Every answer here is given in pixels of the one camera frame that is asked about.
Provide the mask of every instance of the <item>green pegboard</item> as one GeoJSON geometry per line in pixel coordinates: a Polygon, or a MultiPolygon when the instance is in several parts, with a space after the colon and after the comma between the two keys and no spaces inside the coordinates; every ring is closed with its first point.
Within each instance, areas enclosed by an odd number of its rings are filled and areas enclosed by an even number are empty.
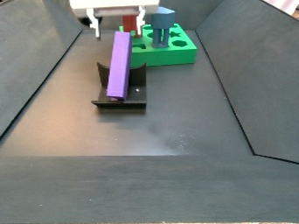
{"type": "Polygon", "coordinates": [[[195,62],[198,47],[178,24],[171,28],[170,47],[167,48],[152,48],[154,30],[150,24],[144,25],[143,30],[143,38],[134,38],[131,67],[139,67],[144,63],[154,67],[195,62]]]}

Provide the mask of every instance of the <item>hole in green block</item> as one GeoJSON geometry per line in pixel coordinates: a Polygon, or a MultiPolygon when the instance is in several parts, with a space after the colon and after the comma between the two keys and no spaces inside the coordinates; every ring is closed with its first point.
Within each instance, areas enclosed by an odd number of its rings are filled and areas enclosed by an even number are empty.
{"type": "Polygon", "coordinates": [[[182,41],[182,40],[175,40],[175,41],[172,42],[172,44],[174,44],[175,46],[179,46],[179,47],[184,47],[184,46],[188,45],[187,42],[186,42],[186,41],[182,41]]]}
{"type": "Polygon", "coordinates": [[[152,38],[152,37],[154,37],[154,33],[150,32],[150,33],[147,34],[147,37],[148,37],[148,38],[152,38]]]}
{"type": "Polygon", "coordinates": [[[174,37],[179,38],[180,36],[182,36],[182,34],[179,32],[171,31],[171,38],[174,38],[174,37]]]}
{"type": "Polygon", "coordinates": [[[142,49],[146,49],[146,44],[134,45],[134,47],[140,47],[142,49]]]}
{"type": "Polygon", "coordinates": [[[152,30],[154,28],[152,28],[151,25],[146,25],[146,26],[143,27],[143,29],[147,30],[147,31],[150,31],[150,30],[152,30]]]}

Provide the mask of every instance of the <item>black holder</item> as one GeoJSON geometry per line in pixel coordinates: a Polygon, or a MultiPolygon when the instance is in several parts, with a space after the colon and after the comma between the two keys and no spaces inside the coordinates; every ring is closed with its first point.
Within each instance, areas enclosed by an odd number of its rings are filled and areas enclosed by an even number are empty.
{"type": "Polygon", "coordinates": [[[111,97],[107,96],[110,67],[98,63],[98,73],[102,89],[98,101],[92,101],[98,107],[107,109],[146,108],[146,64],[130,69],[127,99],[124,101],[111,100],[111,97]]]}

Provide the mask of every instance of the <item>gray surface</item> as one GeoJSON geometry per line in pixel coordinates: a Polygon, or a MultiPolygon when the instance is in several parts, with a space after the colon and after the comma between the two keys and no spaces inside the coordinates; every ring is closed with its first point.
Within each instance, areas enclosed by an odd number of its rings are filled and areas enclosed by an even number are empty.
{"type": "Polygon", "coordinates": [[[184,30],[195,30],[223,0],[162,0],[160,5],[176,12],[176,23],[184,30]]]}
{"type": "Polygon", "coordinates": [[[90,103],[112,39],[79,36],[3,140],[0,223],[299,221],[299,166],[251,155],[188,33],[196,63],[148,68],[144,114],[90,103]],[[96,157],[120,153],[164,156],[96,157]]]}
{"type": "Polygon", "coordinates": [[[198,29],[258,155],[299,162],[299,23],[253,0],[222,3],[198,29]]]}
{"type": "Polygon", "coordinates": [[[2,157],[0,223],[298,222],[299,166],[229,155],[2,157]]]}
{"type": "Polygon", "coordinates": [[[0,136],[80,33],[68,9],[64,0],[0,6],[0,136]]]}
{"type": "Polygon", "coordinates": [[[114,32],[96,41],[86,31],[7,134],[0,156],[250,153],[235,151],[246,140],[195,32],[188,33],[201,48],[196,64],[148,67],[146,111],[110,111],[91,101],[99,98],[96,63],[110,64],[114,32]]]}

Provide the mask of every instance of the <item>purple rectangular bar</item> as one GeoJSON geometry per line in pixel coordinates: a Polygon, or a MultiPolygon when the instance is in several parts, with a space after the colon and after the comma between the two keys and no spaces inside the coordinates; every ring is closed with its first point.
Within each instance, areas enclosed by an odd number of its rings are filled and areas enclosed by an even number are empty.
{"type": "Polygon", "coordinates": [[[131,53],[131,33],[116,31],[107,83],[107,96],[119,100],[127,99],[131,53]]]}

